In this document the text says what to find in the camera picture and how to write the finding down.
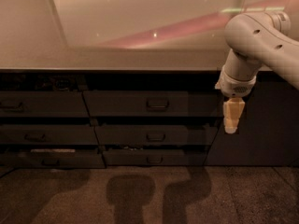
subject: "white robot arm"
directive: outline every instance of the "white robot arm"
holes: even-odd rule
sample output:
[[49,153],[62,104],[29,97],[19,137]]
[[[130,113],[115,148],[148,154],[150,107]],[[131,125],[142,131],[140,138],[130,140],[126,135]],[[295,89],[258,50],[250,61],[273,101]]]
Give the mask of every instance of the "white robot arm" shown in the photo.
[[236,131],[245,105],[242,97],[250,93],[262,64],[299,90],[299,42],[286,36],[290,28],[284,12],[244,13],[226,25],[231,50],[216,87],[231,98],[223,106],[227,133]]

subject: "gray carpet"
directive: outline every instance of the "gray carpet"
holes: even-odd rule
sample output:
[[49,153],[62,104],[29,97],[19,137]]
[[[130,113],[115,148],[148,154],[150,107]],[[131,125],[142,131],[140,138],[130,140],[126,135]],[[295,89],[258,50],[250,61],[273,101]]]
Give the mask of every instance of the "gray carpet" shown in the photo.
[[298,200],[296,168],[15,170],[0,223],[299,223]]

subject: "drawer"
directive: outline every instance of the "drawer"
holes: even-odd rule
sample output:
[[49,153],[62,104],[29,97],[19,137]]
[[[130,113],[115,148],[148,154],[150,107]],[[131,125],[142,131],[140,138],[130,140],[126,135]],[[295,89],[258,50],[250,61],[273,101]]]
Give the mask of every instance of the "drawer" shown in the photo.
[[86,125],[2,125],[1,145],[97,145]]
[[96,147],[87,149],[30,149],[9,147],[0,153],[5,166],[15,168],[105,168]]
[[85,91],[90,115],[97,116],[221,116],[215,92]]
[[95,127],[100,145],[210,146],[218,128],[183,125],[104,125]]
[[106,165],[130,166],[201,166],[205,152],[184,150],[118,150],[103,152]]
[[1,117],[88,117],[80,92],[0,91]]

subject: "white countertop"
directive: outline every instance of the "white countertop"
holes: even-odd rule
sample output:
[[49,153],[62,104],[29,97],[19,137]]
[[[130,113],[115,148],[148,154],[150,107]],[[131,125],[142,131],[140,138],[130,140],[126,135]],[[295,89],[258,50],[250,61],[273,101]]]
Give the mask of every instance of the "white countertop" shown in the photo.
[[299,40],[299,0],[1,0],[0,71],[221,70],[242,9],[285,10]]

